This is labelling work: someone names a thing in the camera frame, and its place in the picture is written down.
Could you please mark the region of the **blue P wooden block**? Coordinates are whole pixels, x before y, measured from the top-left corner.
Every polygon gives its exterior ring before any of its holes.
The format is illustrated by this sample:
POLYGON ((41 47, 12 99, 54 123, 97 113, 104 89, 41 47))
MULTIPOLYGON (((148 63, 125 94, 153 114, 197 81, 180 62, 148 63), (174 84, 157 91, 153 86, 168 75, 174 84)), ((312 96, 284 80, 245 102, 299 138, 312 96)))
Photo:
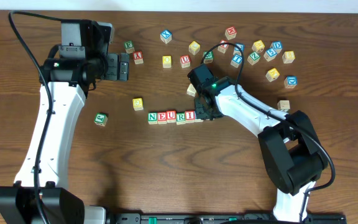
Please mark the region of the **blue P wooden block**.
POLYGON ((201 123, 201 122, 203 122, 203 121, 204 121, 204 120, 202 120, 202 119, 198 119, 198 118, 195 119, 195 122, 196 122, 196 123, 201 123))

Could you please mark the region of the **green R wooden block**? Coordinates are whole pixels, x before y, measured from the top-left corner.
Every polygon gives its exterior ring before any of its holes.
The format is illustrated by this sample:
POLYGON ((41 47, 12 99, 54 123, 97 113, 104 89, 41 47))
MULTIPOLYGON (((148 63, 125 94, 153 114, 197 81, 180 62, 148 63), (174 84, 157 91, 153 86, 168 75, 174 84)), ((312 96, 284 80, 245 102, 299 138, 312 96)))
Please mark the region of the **green R wooden block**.
POLYGON ((185 113, 177 113, 176 116, 177 116, 176 117, 176 124, 177 125, 186 123, 185 113))

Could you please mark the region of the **red E wooden block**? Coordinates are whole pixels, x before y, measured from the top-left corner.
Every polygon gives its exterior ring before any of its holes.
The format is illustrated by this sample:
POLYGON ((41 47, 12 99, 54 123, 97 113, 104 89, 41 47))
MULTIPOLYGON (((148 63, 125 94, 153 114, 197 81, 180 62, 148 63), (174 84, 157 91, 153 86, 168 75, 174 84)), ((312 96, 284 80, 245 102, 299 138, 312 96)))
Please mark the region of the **red E wooden block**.
POLYGON ((166 112, 158 112, 157 113, 157 123, 158 124, 167 124, 167 113, 166 112))

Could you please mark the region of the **green N wooden block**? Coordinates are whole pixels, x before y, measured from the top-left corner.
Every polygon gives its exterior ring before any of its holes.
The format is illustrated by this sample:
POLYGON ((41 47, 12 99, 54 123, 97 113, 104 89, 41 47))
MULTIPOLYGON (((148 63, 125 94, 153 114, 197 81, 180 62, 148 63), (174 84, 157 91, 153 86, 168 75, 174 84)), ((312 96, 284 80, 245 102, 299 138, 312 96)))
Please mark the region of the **green N wooden block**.
POLYGON ((149 124, 157 124, 158 123, 158 113, 157 112, 148 113, 147 119, 148 119, 149 124))

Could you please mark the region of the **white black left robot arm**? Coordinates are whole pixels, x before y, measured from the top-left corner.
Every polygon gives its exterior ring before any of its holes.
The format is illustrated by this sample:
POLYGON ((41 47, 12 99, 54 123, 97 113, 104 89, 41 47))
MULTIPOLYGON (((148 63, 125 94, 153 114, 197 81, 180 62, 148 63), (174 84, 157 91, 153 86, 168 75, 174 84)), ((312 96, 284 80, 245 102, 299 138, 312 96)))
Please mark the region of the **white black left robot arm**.
POLYGON ((46 85, 26 159, 12 186, 0 186, 6 223, 114 223, 107 208, 86 206, 68 191, 68 160, 89 85, 97 79, 126 81, 129 55, 65 55, 51 51, 42 66, 46 85))

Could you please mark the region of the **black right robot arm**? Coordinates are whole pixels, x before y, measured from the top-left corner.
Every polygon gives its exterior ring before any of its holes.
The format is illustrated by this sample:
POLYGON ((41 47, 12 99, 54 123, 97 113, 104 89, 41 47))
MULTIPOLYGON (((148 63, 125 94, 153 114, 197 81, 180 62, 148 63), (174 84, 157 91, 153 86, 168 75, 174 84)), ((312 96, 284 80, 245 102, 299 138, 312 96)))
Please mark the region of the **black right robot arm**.
POLYGON ((198 94, 198 119, 228 116, 257 137, 265 169, 277 188, 275 219, 305 221, 310 193, 330 186, 336 175, 309 117, 301 111, 275 110, 229 77, 204 75, 190 82, 198 94))

